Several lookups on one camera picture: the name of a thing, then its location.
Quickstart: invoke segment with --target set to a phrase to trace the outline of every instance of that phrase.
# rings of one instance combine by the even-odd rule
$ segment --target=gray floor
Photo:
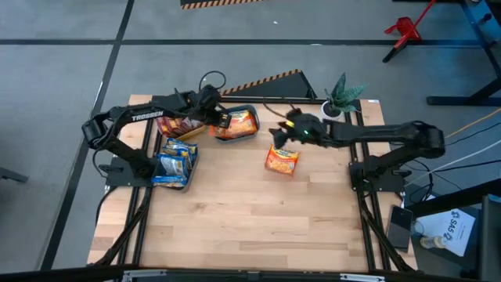
[[[126,3],[4,0],[0,38],[114,38]],[[385,28],[400,16],[415,19],[424,5],[277,0],[182,11],[177,1],[142,0],[135,2],[125,38],[389,39],[396,35],[385,35]],[[474,7],[475,16],[483,15],[484,8]],[[490,38],[499,37],[499,27],[492,23],[483,28]],[[419,29],[426,39],[475,39],[456,4],[434,7]],[[0,46],[0,166],[30,176],[25,185],[0,182],[0,272],[37,268],[81,140],[80,125],[90,113],[110,50],[111,46]],[[320,95],[343,72],[348,84],[369,84],[362,98],[379,99],[387,123],[422,120],[447,134],[494,111],[429,107],[424,100],[428,95],[467,96],[490,82],[495,75],[482,49],[415,46],[382,64],[388,50],[383,46],[122,46],[103,110],[125,105],[131,94],[194,89],[209,70],[225,72],[228,86],[234,86],[298,68]],[[499,121],[501,114],[457,137]],[[443,158],[426,162],[434,168],[497,139],[499,128],[451,146]],[[495,147],[464,164],[494,159],[499,152]],[[109,157],[102,154],[98,160],[106,162]],[[83,266],[87,259],[104,185],[89,159],[56,257],[57,268]],[[443,176],[466,188],[499,177],[500,169],[493,164]],[[440,179],[436,183],[439,193],[456,190]],[[427,273],[459,274],[457,265],[427,251],[417,249],[416,255]]]

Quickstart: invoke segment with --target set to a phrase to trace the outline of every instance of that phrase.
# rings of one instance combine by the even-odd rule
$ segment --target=green plant
[[[346,74],[343,73],[341,77],[337,80],[336,86],[327,95],[327,100],[329,101],[329,107],[332,111],[340,110],[342,112],[351,112],[356,110],[356,108],[351,105],[351,102],[363,92],[366,85],[355,86],[350,89],[344,89],[344,84],[346,83]]]

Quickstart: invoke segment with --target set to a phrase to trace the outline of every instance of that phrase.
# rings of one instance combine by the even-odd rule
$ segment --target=yellow and black hazard tape
[[[232,89],[223,90],[221,92],[221,95],[223,96],[223,95],[227,95],[227,94],[230,94],[230,93],[233,93],[233,92],[237,92],[237,91],[240,91],[240,90],[248,89],[248,88],[253,87],[253,86],[258,86],[258,85],[266,83],[266,82],[274,81],[274,80],[279,79],[279,78],[285,78],[286,76],[289,76],[289,75],[292,75],[292,74],[299,74],[301,72],[302,72],[302,70],[298,70],[298,69],[289,70],[289,71],[286,71],[286,72],[284,72],[282,74],[272,75],[269,78],[263,78],[263,79],[260,79],[258,81],[253,81],[253,82],[246,83],[245,85],[239,85],[239,86],[237,86],[235,88],[232,88]]]
[[[219,0],[219,1],[215,0],[215,1],[198,2],[198,3],[181,5],[181,9],[197,9],[197,8],[216,7],[222,5],[262,2],[262,1],[264,0]]]

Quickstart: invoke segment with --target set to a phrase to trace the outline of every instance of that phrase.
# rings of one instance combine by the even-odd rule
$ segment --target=red tripod stand
[[[400,32],[402,37],[397,41],[397,43],[393,46],[393,49],[384,57],[383,63],[387,63],[393,58],[395,55],[398,54],[398,52],[402,51],[406,46],[407,46],[407,41],[409,39],[412,40],[421,40],[421,36],[419,32],[417,32],[417,25],[420,23],[420,21],[423,19],[424,15],[428,12],[428,10],[432,7],[434,3],[436,3],[437,0],[431,0],[430,3],[426,6],[426,9],[421,13],[420,17],[417,19],[416,23],[413,23],[413,21],[408,17],[404,16],[401,18],[398,18],[396,25],[388,28],[386,31],[384,31],[385,34],[390,34],[392,31],[395,29]]]

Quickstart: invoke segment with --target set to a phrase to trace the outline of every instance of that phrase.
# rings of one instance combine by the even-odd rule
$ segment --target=wooden table
[[[133,95],[130,104],[146,103],[151,98]],[[376,100],[362,100],[361,104],[366,125],[384,123]],[[140,265],[367,271],[359,208],[348,176],[349,149],[288,143],[288,150],[301,153],[294,176],[265,170],[272,144],[268,129],[276,128],[282,118],[261,104],[254,106],[261,121],[256,138],[222,145],[208,133],[201,133],[188,141],[198,143],[200,151],[189,191],[153,189]],[[281,113],[290,109],[283,104],[271,107]],[[304,112],[319,112],[319,105],[299,107]],[[141,147],[145,127],[144,121],[127,125],[121,131],[121,140]],[[153,125],[150,148],[156,134]],[[369,150],[381,155],[389,151],[389,146],[370,143]],[[131,187],[119,187],[103,204],[88,262],[100,259],[122,231],[131,193]],[[390,207],[400,200],[393,193],[378,196],[386,225]],[[373,234],[372,242],[381,268]],[[135,234],[126,262],[132,260],[134,243]],[[412,245],[409,254],[402,255],[416,268]]]

